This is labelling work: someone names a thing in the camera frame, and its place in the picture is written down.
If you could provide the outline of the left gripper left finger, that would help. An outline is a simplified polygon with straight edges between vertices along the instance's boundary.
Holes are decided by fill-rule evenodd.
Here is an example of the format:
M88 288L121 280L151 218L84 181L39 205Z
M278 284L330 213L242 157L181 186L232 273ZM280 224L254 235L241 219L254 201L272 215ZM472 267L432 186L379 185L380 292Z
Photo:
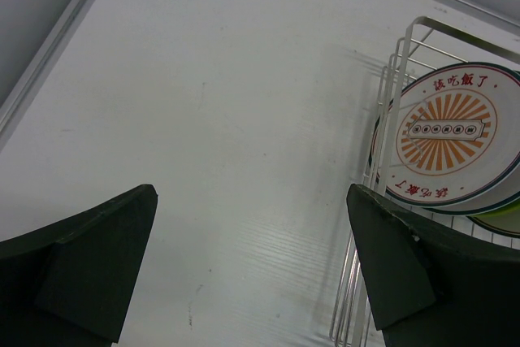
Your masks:
M1 243L3 346L119 342L158 206L141 184Z

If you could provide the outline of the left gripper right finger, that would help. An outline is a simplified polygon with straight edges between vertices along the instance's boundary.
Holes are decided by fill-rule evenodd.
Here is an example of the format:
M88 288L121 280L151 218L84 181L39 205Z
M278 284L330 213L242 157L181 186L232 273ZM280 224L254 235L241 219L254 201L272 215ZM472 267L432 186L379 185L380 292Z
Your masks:
M519 252L448 228L353 184L346 197L387 346L517 346Z

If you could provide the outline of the white plate orange sunburst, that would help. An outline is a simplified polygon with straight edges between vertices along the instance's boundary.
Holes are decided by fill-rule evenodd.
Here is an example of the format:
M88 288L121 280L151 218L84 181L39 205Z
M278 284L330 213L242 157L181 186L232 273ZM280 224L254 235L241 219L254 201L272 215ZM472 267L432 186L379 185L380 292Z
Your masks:
M514 86L517 72L494 63L454 63L401 91L385 193L400 202L459 215L458 204L501 180L508 163L485 168L505 134L493 88Z

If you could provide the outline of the white plate teal rim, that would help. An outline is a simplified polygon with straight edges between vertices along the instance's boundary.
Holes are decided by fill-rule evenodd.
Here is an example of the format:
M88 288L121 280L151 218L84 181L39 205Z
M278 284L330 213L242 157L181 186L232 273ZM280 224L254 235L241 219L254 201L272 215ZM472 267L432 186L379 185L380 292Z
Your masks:
M498 110L498 130L505 135L497 142L497 151L491 152L485 163L485 168L497 163L508 163L507 170L500 181L485 188L486 192L458 204L460 215L476 215L496 210L519 198L519 74L509 74L514 77L514 86L492 89L499 90L504 95L499 99L499 103L505 105L505 108Z

